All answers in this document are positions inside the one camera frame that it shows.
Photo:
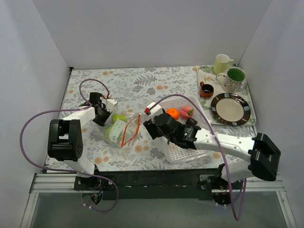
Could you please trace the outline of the fake peach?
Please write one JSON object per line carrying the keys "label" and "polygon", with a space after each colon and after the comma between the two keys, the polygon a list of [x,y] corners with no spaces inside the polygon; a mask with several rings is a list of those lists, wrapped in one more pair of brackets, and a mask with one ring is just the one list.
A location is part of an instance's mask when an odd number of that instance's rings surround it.
{"label": "fake peach", "polygon": [[180,116],[183,119],[189,119],[193,117],[194,109],[190,106],[185,106],[180,109]]}

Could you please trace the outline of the fake green pear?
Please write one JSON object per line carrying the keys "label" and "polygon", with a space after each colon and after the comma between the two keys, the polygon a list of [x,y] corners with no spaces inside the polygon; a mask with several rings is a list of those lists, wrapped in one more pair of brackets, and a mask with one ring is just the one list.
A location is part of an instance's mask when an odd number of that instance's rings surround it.
{"label": "fake green pear", "polygon": [[123,114],[113,114],[112,115],[112,123],[115,123],[117,120],[121,120],[123,122],[126,122],[128,117]]}

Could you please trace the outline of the fake orange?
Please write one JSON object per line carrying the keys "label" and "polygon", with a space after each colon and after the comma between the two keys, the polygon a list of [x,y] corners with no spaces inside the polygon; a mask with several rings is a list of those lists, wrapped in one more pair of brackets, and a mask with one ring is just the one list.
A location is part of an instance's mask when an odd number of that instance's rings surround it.
{"label": "fake orange", "polygon": [[175,108],[168,109],[166,113],[169,114],[171,117],[173,117],[175,121],[177,121],[180,117],[179,110]]}

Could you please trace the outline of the fake green cabbage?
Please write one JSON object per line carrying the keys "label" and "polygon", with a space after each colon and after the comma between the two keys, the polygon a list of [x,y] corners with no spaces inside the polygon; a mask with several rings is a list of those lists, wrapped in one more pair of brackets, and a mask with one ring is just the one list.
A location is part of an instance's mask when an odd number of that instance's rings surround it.
{"label": "fake green cabbage", "polygon": [[114,124],[109,126],[106,130],[106,140],[110,143],[119,143],[122,139],[122,129]]}

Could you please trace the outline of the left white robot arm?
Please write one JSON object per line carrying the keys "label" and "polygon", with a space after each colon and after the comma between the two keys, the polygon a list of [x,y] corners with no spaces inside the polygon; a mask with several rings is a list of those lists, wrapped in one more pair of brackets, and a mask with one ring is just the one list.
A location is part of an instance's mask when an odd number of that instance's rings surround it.
{"label": "left white robot arm", "polygon": [[78,111],[62,119],[53,119],[49,126],[47,153],[51,158],[64,162],[76,171],[79,183],[89,189],[101,187],[98,168],[83,154],[82,129],[90,122],[104,126],[117,101],[101,93],[91,92],[89,101],[81,104]]}

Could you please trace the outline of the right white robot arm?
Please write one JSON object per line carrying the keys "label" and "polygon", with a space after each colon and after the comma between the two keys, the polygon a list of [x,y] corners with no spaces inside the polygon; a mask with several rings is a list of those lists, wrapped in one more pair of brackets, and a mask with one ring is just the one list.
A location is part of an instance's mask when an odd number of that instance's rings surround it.
{"label": "right white robot arm", "polygon": [[183,149],[224,152],[241,160],[223,165],[215,176],[215,184],[225,189],[232,182],[250,177],[275,181],[281,156],[279,148],[263,133],[256,137],[213,135],[197,125],[193,118],[185,123],[176,121],[169,114],[161,114],[143,123],[152,139],[165,137]]}

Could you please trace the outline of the fake dark plum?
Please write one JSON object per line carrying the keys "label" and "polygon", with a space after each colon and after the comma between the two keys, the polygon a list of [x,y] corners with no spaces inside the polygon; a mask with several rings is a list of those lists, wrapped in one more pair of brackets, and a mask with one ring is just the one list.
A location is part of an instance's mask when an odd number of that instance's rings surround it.
{"label": "fake dark plum", "polygon": [[187,121],[186,121],[186,124],[187,124],[187,125],[192,125],[192,126],[196,126],[197,123],[198,123],[198,122],[197,122],[195,119],[193,119],[193,118],[189,118],[189,119],[187,119]]}

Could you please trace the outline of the clear zip top bag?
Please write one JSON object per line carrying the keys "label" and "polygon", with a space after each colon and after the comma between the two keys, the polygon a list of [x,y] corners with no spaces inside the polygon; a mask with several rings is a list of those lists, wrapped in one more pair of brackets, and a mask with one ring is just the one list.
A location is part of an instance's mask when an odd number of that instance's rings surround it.
{"label": "clear zip top bag", "polygon": [[141,114],[133,112],[113,112],[101,129],[101,137],[116,147],[124,147],[139,132]]}

